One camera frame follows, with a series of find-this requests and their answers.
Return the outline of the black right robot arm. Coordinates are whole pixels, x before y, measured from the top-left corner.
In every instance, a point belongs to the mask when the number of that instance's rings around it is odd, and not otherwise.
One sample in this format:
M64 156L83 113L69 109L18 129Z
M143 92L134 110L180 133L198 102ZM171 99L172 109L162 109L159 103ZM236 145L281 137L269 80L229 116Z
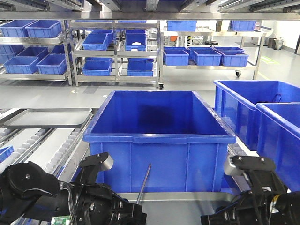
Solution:
M298 225L300 193L277 194L265 191L255 195L243 192L231 205L220 207L214 214L202 215L202 225Z

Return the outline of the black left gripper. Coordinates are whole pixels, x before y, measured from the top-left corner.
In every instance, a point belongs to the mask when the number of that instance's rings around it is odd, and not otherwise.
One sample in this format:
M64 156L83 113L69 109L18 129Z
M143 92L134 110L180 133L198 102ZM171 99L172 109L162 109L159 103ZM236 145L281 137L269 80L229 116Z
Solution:
M78 225L144 225L143 207L130 203L108 186L84 185L77 200Z

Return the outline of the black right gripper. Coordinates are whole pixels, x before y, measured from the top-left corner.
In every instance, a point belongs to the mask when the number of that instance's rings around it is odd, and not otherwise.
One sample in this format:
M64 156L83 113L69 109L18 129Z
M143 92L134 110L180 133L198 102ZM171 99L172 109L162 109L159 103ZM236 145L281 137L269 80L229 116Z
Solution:
M244 191L226 207L219 207L214 214L202 215L202 225L266 225L270 213L268 193Z

